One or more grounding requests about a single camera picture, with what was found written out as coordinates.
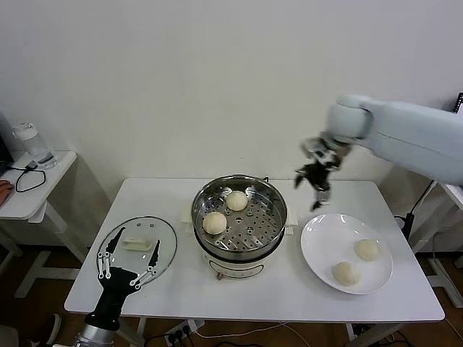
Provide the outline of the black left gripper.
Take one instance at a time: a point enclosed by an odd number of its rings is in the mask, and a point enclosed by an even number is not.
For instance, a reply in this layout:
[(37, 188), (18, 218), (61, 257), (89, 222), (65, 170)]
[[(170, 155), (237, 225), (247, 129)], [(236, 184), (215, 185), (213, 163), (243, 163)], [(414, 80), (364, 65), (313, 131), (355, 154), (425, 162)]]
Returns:
[(126, 298), (154, 279), (161, 241), (155, 248), (145, 271), (137, 275), (121, 267), (111, 268), (111, 257), (125, 227), (115, 228), (102, 242), (97, 253), (98, 279), (103, 291), (95, 309), (85, 318), (85, 323), (104, 330), (118, 330), (119, 317)]

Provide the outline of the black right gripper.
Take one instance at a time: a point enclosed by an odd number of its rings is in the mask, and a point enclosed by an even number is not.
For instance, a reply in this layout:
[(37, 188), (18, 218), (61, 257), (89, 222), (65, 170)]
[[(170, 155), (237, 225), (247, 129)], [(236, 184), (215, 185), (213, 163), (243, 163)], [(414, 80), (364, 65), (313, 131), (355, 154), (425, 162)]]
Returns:
[(315, 201), (310, 208), (310, 211), (314, 212), (330, 202), (331, 185), (328, 177), (331, 172), (341, 168), (343, 159), (351, 151), (351, 145), (321, 132), (318, 137), (308, 140), (307, 151), (307, 156), (313, 160), (313, 164), (306, 164), (296, 170), (294, 187), (298, 188), (303, 181), (307, 181), (315, 188)]

